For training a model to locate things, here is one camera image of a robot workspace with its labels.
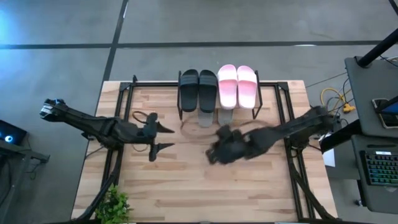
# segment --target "blue light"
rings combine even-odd
[[[0,43],[8,41],[8,35],[11,32],[8,29],[10,18],[7,18],[6,13],[0,9]]]
[[[6,142],[12,142],[12,136],[6,136],[6,138],[4,138],[6,140]]]

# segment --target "keyboard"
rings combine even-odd
[[[387,155],[362,151],[364,170],[369,185],[398,187],[398,154],[382,152]]]

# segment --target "green plant leaves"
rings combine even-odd
[[[102,224],[120,224],[129,221],[129,208],[126,193],[118,192],[118,186],[111,185],[95,213]]]

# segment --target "concrete floor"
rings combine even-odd
[[[0,1],[1,44],[110,44],[123,0]],[[262,80],[304,80],[306,85],[345,71],[344,58],[364,55],[396,29],[388,0],[130,0],[119,43],[209,41],[359,41],[321,47],[207,47],[118,49],[110,80],[175,80],[178,70],[217,71],[249,65]],[[87,141],[65,124],[39,118],[46,98],[94,114],[109,49],[0,50],[0,119],[26,129],[36,151],[51,154],[27,177],[9,223],[48,223],[70,218]],[[385,57],[398,55],[393,47]],[[320,91],[340,89],[346,75],[307,89],[312,105]],[[354,121],[356,114],[345,116]],[[355,182],[330,179],[339,217],[395,223],[398,216],[353,204]]]

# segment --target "wooden tabletop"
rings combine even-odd
[[[301,116],[310,109],[304,82],[287,82],[295,117]],[[119,84],[104,82],[97,116],[114,116]],[[274,89],[262,87],[261,93],[263,106],[257,119],[271,125],[280,124]],[[216,139],[190,138],[187,134],[199,136],[215,132],[219,128],[216,113],[210,128],[199,127],[197,112],[184,113],[183,120],[187,123],[183,134],[176,104],[177,87],[134,88],[129,121],[137,124],[131,116],[133,111],[158,113],[159,121],[175,133],[159,134],[157,142],[174,142],[175,145],[160,151],[155,162],[148,161],[148,151],[137,152],[131,145],[125,145],[119,189],[129,196],[128,202],[134,209],[132,222],[297,221],[283,141],[276,142],[269,152],[249,161],[241,159],[226,166],[211,166],[204,152]],[[233,126],[252,119],[251,110],[235,109],[233,116]],[[253,127],[241,129],[247,131]],[[316,141],[311,144],[319,146]],[[98,142],[90,142],[87,153],[99,146]],[[312,192],[336,217],[321,152],[308,147],[303,157]],[[72,218],[82,214],[98,193],[105,158],[106,150],[103,149],[85,161]],[[305,217],[308,217],[301,190],[300,198]]]

